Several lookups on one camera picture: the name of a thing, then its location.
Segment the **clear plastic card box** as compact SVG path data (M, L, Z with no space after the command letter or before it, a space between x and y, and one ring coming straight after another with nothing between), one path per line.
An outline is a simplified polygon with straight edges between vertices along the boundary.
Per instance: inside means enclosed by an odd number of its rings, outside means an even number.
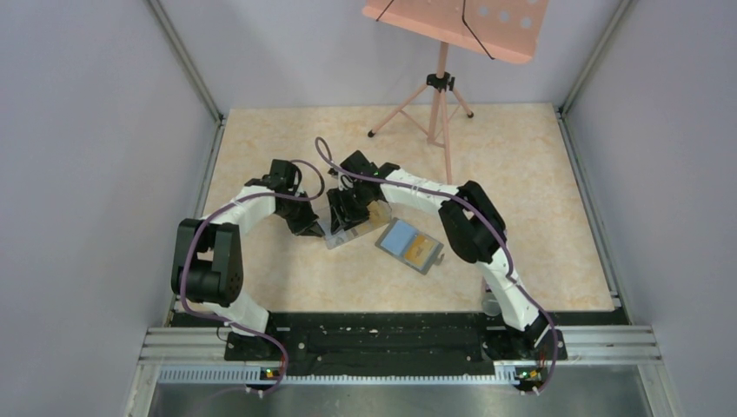
M324 207L317 210L318 224L325 233L324 241L328 250L335 249L348 242L382 228L392 219L391 207L384 201L371 202L368 206L369 219L353 228L342 231L330 231L330 209Z

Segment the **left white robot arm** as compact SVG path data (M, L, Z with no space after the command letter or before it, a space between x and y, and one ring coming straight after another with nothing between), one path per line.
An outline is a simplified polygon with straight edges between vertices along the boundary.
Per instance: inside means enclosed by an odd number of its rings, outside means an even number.
M189 314L219 321L246 337L258 359L275 352L286 366L289 355L267 328L269 311L244 290L242 238L260 221L277 215L295 236L323 238L302 188L303 160L272 161L268 174L247 181L230 202L201 219L182 220L176 232L171 287Z

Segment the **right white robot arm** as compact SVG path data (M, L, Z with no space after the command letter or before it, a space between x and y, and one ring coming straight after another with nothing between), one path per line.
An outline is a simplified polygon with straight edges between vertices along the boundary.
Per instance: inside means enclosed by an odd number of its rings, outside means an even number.
M449 246L481 271L499 303L516 355L532 358L548 337L557 338L549 313L525 289L509 252L506 223L479 183L442 184L390 162L377 167L360 151L341 164L321 157L332 175L349 179L346 190L353 205L364 208L382 200L439 217Z

